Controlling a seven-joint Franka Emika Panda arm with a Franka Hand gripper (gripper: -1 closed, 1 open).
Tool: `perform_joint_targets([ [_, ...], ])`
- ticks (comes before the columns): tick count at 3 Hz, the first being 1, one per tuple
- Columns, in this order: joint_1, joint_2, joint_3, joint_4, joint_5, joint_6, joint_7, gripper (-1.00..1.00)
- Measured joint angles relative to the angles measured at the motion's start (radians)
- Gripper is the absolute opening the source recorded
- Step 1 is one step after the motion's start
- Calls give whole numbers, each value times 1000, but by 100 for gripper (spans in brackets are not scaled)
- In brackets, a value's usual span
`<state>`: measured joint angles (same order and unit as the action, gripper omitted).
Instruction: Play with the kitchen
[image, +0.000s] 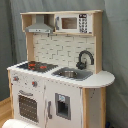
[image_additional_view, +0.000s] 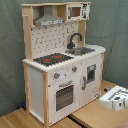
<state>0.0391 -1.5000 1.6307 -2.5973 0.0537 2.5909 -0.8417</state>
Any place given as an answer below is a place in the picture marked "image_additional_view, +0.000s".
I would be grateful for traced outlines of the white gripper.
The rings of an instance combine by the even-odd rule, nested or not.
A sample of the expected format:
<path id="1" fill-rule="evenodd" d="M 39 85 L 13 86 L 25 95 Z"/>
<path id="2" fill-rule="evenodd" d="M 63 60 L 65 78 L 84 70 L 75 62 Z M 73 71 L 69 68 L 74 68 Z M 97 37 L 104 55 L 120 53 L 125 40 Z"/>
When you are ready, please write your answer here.
<path id="1" fill-rule="evenodd" d="M 99 98 L 99 104 L 114 111 L 128 109 L 128 89 L 120 86 L 113 87 Z"/>

